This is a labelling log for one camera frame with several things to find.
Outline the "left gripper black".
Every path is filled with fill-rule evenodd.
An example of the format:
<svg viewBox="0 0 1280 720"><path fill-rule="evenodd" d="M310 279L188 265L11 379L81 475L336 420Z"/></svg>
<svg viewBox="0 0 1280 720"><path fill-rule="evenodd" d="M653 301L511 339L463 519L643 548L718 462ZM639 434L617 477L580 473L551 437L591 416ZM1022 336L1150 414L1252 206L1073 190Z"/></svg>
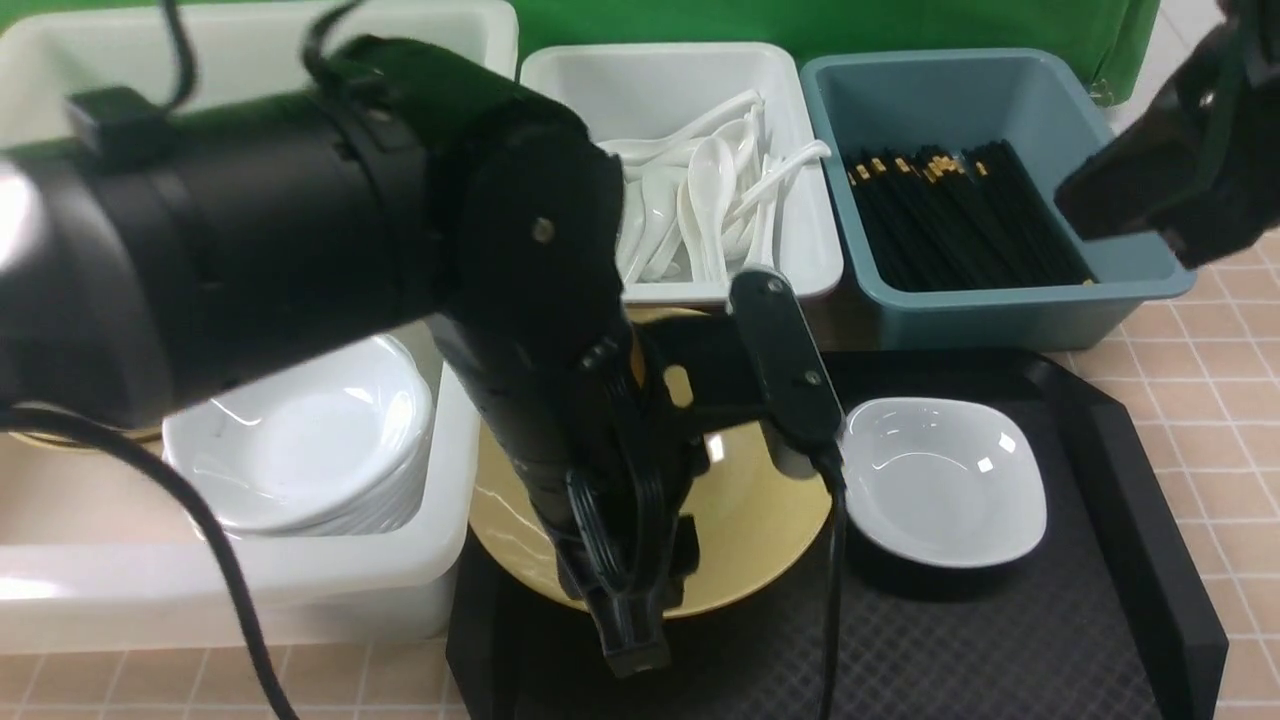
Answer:
<svg viewBox="0 0 1280 720"><path fill-rule="evenodd" d="M504 451L585 600L613 676L669 666L664 611L699 564L681 507L701 470L657 346L620 300L489 318L442 313L430 331Z"/></svg>

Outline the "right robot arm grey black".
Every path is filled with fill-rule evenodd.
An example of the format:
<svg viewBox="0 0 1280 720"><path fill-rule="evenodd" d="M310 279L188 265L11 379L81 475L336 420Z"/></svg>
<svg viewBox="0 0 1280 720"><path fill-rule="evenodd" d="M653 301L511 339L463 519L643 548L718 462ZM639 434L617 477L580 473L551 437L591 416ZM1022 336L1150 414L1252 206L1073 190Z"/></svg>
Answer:
<svg viewBox="0 0 1280 720"><path fill-rule="evenodd" d="M1149 108L1057 187L1085 242L1155 232L1194 270L1277 225L1279 5L1222 10Z"/></svg>

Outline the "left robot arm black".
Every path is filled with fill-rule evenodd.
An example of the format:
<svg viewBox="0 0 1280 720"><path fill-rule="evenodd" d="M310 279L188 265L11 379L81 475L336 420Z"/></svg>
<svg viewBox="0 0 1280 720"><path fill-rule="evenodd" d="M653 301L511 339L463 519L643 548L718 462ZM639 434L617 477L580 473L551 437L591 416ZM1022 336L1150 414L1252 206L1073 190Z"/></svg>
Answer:
<svg viewBox="0 0 1280 720"><path fill-rule="evenodd" d="M436 45L303 56L303 91L174 117L101 88L74 137L3 151L3 429L102 448L211 527L123 430L424 319L611 667L666 666L708 461L625 313L620 161Z"/></svg>

